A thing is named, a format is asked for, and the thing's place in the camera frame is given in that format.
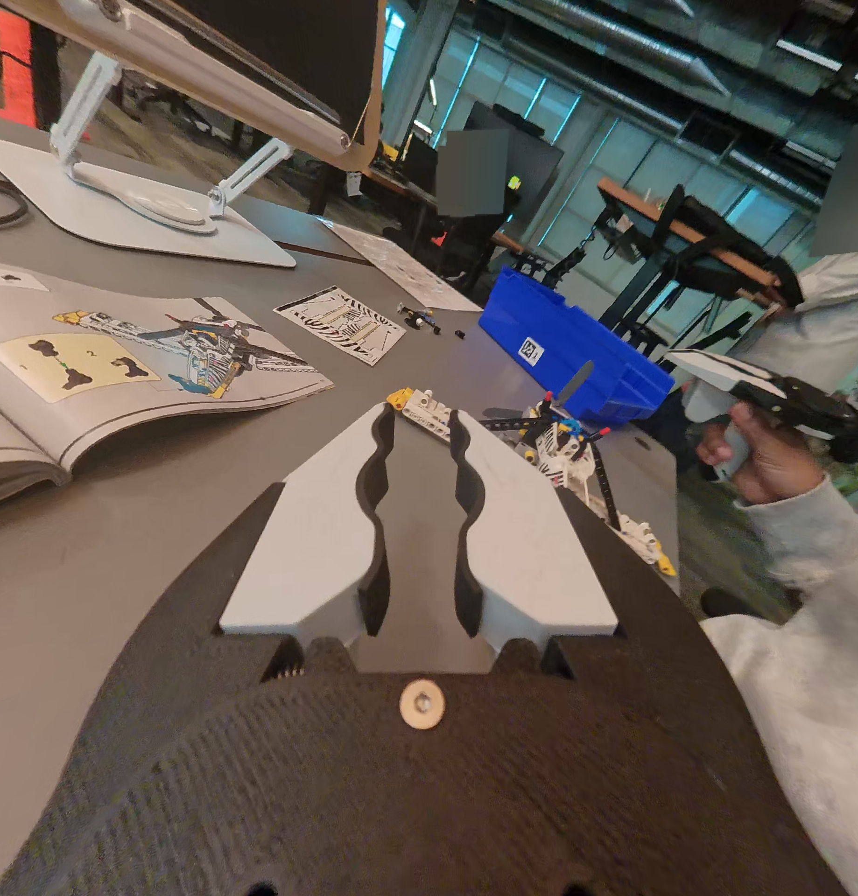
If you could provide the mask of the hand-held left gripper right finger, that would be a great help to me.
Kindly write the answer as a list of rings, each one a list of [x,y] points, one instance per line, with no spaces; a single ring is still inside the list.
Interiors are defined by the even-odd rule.
[[[488,643],[613,635],[617,616],[554,487],[467,412],[449,428],[463,630]]]

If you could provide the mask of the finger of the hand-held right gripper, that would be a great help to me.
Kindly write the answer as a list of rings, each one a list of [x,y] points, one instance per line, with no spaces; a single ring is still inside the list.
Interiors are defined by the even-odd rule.
[[[684,416],[693,424],[729,418],[729,412],[736,403],[735,396],[706,382],[691,382],[682,396]]]
[[[748,386],[768,394],[765,400],[785,399],[777,375],[770,370],[744,361],[703,350],[673,350],[664,360],[691,375],[682,387],[682,400],[690,400],[698,385],[713,387],[717,392],[730,394],[738,385]]]

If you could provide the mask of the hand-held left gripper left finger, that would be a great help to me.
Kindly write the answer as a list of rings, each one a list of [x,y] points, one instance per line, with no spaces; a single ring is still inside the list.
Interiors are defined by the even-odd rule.
[[[389,487],[395,419],[389,403],[374,405],[282,481],[219,620],[222,633],[379,633],[390,571],[376,509]]]

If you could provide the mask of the toy brick helicopter model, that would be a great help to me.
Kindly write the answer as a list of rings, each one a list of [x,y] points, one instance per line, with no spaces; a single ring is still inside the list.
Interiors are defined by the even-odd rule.
[[[573,418],[563,405],[563,400],[584,385],[593,370],[593,362],[586,362],[558,395],[548,391],[523,412],[487,408],[481,424],[486,430],[501,434],[553,487],[566,489],[579,498],[648,566],[661,576],[676,580],[677,569],[649,524],[635,521],[616,506],[599,450],[600,441],[611,429],[594,429]]]

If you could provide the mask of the zebra sticker sheet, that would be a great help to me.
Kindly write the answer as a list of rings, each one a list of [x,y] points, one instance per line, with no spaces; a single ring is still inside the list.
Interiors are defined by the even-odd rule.
[[[287,302],[273,312],[370,367],[376,366],[405,333],[402,326],[338,286]]]

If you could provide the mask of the instruction booklet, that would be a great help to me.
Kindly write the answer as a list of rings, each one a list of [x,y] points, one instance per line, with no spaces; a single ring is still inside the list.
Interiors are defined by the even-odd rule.
[[[0,264],[0,502],[66,484],[131,427],[332,387],[221,297],[136,297]]]

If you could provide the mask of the pile of small toy bricks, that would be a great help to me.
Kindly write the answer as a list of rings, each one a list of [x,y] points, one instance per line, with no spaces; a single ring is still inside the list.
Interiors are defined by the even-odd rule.
[[[435,319],[435,313],[430,309],[410,308],[404,303],[399,303],[396,314],[402,317],[404,324],[413,330],[429,330],[435,335],[442,334],[442,327]]]

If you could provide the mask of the person's right forearm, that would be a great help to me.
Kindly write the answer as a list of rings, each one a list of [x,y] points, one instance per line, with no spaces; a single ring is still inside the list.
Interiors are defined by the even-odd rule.
[[[829,476],[801,496],[742,504],[773,578],[795,594],[795,616],[828,628],[858,626],[858,514]]]

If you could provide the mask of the person's right hand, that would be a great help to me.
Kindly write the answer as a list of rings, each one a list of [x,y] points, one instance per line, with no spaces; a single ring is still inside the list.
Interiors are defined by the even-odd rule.
[[[726,432],[733,427],[747,446],[745,460],[729,481],[748,504],[764,505],[802,497],[820,487],[827,474],[811,453],[803,436],[791,427],[775,423],[762,410],[738,402],[729,421],[708,422],[696,453],[706,465],[733,465],[734,449]]]

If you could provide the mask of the blue storage bin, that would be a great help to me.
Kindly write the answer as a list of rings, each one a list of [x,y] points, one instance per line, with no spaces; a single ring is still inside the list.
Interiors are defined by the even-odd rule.
[[[675,386],[672,375],[628,342],[511,268],[498,274],[478,325],[556,397],[591,364],[588,376],[563,400],[578,420],[612,428],[646,420]]]

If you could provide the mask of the white printed paper sheet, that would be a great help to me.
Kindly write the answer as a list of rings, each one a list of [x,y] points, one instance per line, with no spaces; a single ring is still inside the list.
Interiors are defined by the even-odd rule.
[[[482,309],[394,242],[317,216],[327,229],[426,308],[480,314]]]

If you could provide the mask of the silver monitor stand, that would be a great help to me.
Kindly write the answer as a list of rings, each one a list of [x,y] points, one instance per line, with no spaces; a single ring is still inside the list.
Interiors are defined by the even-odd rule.
[[[204,195],[82,161],[80,139],[120,80],[121,64],[94,53],[50,132],[49,149],[0,140],[0,173],[57,227],[102,245],[291,269],[290,253],[230,204],[290,146],[273,138]]]

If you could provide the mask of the laptop on stand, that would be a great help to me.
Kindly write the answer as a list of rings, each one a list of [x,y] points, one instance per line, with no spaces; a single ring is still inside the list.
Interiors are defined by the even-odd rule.
[[[381,1],[5,1],[125,68],[343,171],[380,134]]]

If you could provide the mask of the red storage bin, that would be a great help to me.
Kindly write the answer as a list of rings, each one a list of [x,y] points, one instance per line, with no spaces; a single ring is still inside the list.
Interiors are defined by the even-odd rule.
[[[0,118],[36,127],[30,23],[0,7]]]

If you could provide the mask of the silver ventilation duct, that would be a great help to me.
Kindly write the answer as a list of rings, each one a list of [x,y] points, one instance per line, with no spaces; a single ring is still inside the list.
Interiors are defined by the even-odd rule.
[[[528,25],[732,118],[833,153],[858,124],[858,70],[800,55],[731,2],[494,2]]]

